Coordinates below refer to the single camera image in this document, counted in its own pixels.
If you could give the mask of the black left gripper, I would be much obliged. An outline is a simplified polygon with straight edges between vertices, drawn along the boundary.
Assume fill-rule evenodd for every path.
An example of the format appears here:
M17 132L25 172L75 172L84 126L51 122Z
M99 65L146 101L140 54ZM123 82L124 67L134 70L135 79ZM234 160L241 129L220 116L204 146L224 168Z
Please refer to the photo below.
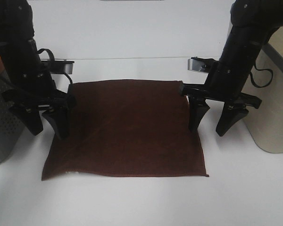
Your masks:
M69 136L68 110L76 106L73 94L58 90L50 71L44 70L36 76L24 77L22 82L2 93L3 99L16 105L9 108L34 135L43 131L40 114L54 129L55 135L63 140Z

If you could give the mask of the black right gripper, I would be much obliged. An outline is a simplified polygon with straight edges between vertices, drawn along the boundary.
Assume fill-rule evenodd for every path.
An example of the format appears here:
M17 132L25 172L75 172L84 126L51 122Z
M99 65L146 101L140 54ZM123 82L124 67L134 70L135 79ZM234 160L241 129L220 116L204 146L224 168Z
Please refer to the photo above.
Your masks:
M261 105L261 99L242 93L243 85L238 81L227 78L231 70L222 66L220 62L213 65L204 84L182 83L179 93L188 96L190 132L197 132L198 126L210 109L205 99L225 102L221 117L216 126L216 133L223 136L236 122L243 119L249 111L246 106L256 109Z

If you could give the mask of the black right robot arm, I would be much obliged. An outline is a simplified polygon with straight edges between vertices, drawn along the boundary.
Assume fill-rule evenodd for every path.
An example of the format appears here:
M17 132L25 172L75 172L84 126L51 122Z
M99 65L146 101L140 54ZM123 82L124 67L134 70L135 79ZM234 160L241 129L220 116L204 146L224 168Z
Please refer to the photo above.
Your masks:
M224 103L216 132L223 136L237 121L247 116L247 106L259 108L261 99L242 93L251 69L264 45L283 27L283 0L237 0L231 7L232 28L219 60L192 57L188 68L207 73L204 84L180 86L189 101L191 132L210 109L207 99Z

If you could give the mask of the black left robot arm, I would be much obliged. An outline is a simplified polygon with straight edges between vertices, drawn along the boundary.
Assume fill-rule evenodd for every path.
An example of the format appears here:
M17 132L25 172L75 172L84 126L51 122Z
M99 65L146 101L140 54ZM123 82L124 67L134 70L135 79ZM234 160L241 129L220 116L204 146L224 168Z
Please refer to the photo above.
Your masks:
M26 0L0 0L0 58L10 86L2 93L13 105L14 114L33 135L43 130L41 118L52 126L59 139L69 136L70 111L76 99L70 92L57 89L52 74L69 76L65 65L52 51L38 49L34 40L33 11Z

